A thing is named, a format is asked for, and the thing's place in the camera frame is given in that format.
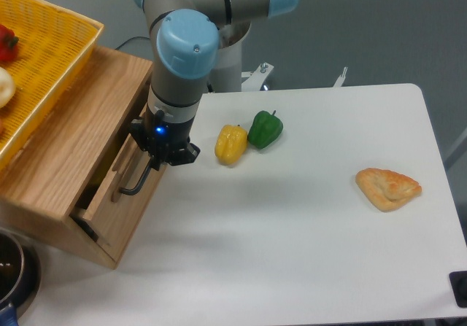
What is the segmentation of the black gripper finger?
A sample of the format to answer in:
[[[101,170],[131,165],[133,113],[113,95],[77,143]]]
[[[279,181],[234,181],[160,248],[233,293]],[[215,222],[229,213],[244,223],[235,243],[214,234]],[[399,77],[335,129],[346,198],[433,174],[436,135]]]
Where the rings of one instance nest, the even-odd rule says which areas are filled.
[[[188,142],[183,147],[178,147],[169,152],[166,162],[170,166],[181,166],[191,164],[196,161],[201,150],[195,144]]]
[[[143,118],[131,121],[129,133],[141,151],[150,156],[150,168],[160,170],[161,159],[158,155],[158,145],[152,128],[148,128]]]

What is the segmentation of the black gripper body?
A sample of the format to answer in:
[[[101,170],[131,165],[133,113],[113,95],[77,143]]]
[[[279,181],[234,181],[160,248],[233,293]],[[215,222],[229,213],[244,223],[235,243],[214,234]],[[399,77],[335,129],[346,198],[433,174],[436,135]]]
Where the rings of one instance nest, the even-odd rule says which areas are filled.
[[[190,130],[194,118],[182,123],[169,122],[162,110],[155,114],[146,109],[144,121],[148,128],[152,128],[158,145],[158,155],[168,155],[170,151],[183,147],[190,142]]]

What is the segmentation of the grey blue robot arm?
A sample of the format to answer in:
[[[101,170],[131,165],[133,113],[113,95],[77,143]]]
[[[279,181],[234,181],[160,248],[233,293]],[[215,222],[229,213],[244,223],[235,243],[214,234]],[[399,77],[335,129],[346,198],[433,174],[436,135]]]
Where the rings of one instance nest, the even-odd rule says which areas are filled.
[[[150,168],[192,163],[190,142],[201,96],[220,49],[221,29],[293,11],[299,0],[134,0],[146,18],[153,75],[144,118],[131,135],[150,156]]]

